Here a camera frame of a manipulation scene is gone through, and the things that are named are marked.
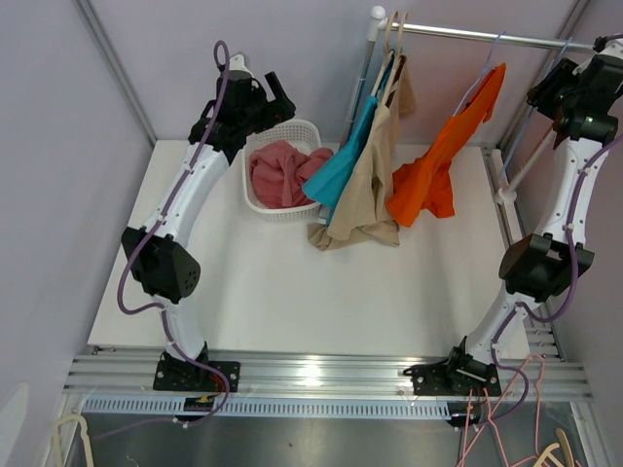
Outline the blue wire hanger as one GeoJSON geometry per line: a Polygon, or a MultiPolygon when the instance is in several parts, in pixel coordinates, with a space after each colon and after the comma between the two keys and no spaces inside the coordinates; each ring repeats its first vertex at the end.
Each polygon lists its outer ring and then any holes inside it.
{"type": "MultiPolygon", "coordinates": [[[[537,80],[539,82],[543,80],[550,73],[550,71],[555,66],[555,64],[563,57],[571,41],[572,41],[572,37],[567,38],[565,40],[565,44],[563,45],[563,47],[557,52],[557,54],[553,58],[549,60],[549,62],[546,65],[545,70],[542,71],[537,77],[537,80]]],[[[497,179],[499,181],[501,181],[502,176],[506,174],[508,165],[512,161],[513,156],[523,139],[523,136],[527,130],[527,127],[528,127],[528,124],[530,122],[533,112],[534,112],[534,108],[528,105],[527,109],[522,114],[522,119],[519,122],[518,129],[511,134],[512,139],[508,143],[506,156],[503,159],[502,167],[499,170],[498,175],[497,175],[497,179]]]]}
{"type": "Polygon", "coordinates": [[[467,100],[468,98],[473,94],[474,91],[476,91],[476,89],[478,88],[478,86],[483,82],[484,78],[486,77],[486,75],[492,70],[491,67],[491,61],[492,61],[492,57],[495,51],[495,48],[498,44],[498,42],[500,41],[501,37],[503,35],[505,35],[506,32],[502,31],[499,34],[496,35],[495,39],[492,42],[492,45],[489,49],[487,58],[481,68],[481,71],[479,73],[479,75],[477,76],[477,78],[474,80],[474,82],[471,84],[471,86],[467,89],[467,91],[464,93],[464,95],[462,96],[458,106],[456,107],[454,113],[453,113],[453,117],[457,116],[466,106],[467,106],[467,100]]]}

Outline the beige t shirt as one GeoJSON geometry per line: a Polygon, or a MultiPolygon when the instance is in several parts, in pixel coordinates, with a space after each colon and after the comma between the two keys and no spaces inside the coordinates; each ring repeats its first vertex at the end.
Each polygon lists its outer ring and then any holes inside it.
{"type": "Polygon", "coordinates": [[[385,203],[393,195],[392,167],[400,120],[415,112],[407,56],[400,64],[385,105],[379,105],[366,146],[324,225],[308,225],[308,241],[320,251],[345,248],[368,240],[398,246],[399,227],[385,203]]]}

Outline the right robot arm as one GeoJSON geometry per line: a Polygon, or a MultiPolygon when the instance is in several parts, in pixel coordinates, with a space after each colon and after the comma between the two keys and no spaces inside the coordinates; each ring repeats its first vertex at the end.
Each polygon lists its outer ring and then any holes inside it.
{"type": "Polygon", "coordinates": [[[593,264],[585,225],[599,171],[621,141],[610,115],[622,96],[622,37],[599,37],[594,55],[578,64],[561,59],[527,93],[527,102],[550,119],[542,143],[554,150],[554,175],[544,212],[534,233],[511,244],[499,267],[501,287],[480,324],[449,356],[404,370],[417,396],[501,393],[499,362],[526,317],[552,296],[563,296],[564,314],[580,276],[593,264]]]}

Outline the pink t shirt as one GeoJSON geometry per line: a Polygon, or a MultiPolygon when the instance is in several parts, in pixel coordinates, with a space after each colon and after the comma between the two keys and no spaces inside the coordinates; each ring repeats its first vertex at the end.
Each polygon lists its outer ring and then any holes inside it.
{"type": "Polygon", "coordinates": [[[270,209],[311,204],[303,185],[333,155],[325,147],[305,154],[285,140],[254,151],[249,158],[249,176],[256,198],[270,209]]]}

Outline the orange t shirt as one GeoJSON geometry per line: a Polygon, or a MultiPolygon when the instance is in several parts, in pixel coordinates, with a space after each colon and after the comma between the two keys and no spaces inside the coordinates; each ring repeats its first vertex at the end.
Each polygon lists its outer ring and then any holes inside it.
{"type": "Polygon", "coordinates": [[[423,210],[441,219],[456,214],[450,174],[453,159],[493,116],[505,74],[504,63],[489,71],[466,107],[446,121],[426,153],[393,172],[393,195],[385,207],[398,225],[413,226],[423,210]]]}

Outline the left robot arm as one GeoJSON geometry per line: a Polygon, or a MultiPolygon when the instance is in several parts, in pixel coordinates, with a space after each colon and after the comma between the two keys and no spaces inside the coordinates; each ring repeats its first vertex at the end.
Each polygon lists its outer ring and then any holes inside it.
{"type": "Polygon", "coordinates": [[[122,313],[158,312],[166,345],[153,387],[157,391],[230,393],[239,364],[212,361],[191,296],[201,265],[188,250],[203,205],[247,138],[292,119],[296,107],[275,73],[260,83],[238,53],[219,62],[216,97],[189,135],[186,153],[165,198],[140,228],[122,234],[127,264],[117,288],[122,313]]]}

